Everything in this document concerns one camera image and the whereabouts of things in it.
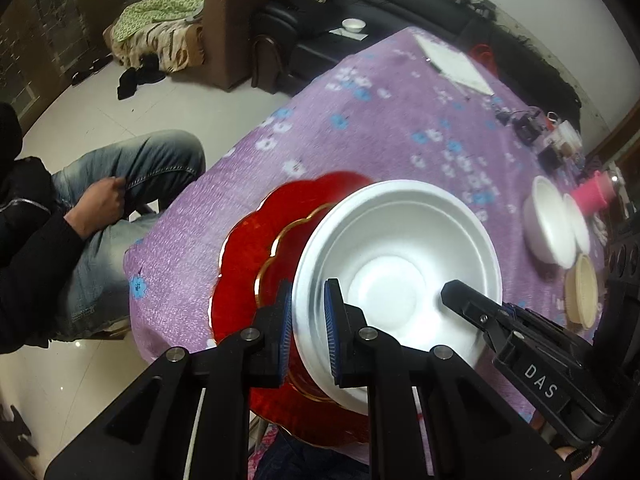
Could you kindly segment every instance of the red scalloped plate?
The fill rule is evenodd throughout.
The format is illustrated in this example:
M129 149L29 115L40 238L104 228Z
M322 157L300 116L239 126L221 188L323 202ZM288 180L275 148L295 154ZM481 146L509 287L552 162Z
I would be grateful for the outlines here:
M306 241L330 205L371 183L348 171L290 182L236 224L223 244L213 291L211 322L216 341L251 325L258 302L270 304L277 283L293 280ZM369 441L367 417L345 410L324 395L304 369L293 341L285 384L278 390L254 388L250 405L257 415L315 446Z

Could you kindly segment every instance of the beige paper bowl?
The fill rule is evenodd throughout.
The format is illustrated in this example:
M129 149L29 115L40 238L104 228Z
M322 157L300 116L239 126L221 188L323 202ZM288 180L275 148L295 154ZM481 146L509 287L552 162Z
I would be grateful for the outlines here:
M564 307L569 320L591 328L598 312L598 280L590 257L580 254L564 279Z

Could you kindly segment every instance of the purple tablecloth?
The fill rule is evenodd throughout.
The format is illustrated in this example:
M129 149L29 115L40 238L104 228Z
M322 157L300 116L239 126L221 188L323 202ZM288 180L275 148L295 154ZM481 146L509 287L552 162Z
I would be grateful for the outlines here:
M209 301L229 231L281 184L338 170L423 180L462 199L494 243L504 300L566 325L564 272L538 263L522 231L522 204L542 170L492 109L526 106L483 67L495 96L453 86L425 62L414 34L432 38L408 28L319 77L182 193L127 252L131 323L143 358L174 345L211 346ZM555 181L561 190L574 185L564 169ZM602 268L593 235L592 248ZM593 330L582 335L590 340ZM478 371L529 418L532 407L489 357L485 352Z

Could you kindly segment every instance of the jeans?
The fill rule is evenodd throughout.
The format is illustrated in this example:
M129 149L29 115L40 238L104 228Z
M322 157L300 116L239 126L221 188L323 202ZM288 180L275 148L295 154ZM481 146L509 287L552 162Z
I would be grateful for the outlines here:
M200 141L178 130L124 140L87 153L53 175L56 202L63 211L75 206L85 190L108 176L126 178L124 219L94 234L59 294L49 338L73 341L104 330L129 316L129 283L122 269L124 253L145 237L159 218L129 215L159 201L162 212L205 169Z
M300 442L283 430L264 453L254 480L368 480L369 466L332 449Z

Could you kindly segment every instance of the black hoodie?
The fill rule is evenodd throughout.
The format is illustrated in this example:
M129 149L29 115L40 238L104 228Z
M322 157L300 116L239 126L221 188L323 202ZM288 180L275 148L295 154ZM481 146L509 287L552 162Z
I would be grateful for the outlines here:
M15 160L21 150L18 118L0 103L0 353L50 327L84 246L56 211L50 173L39 158Z

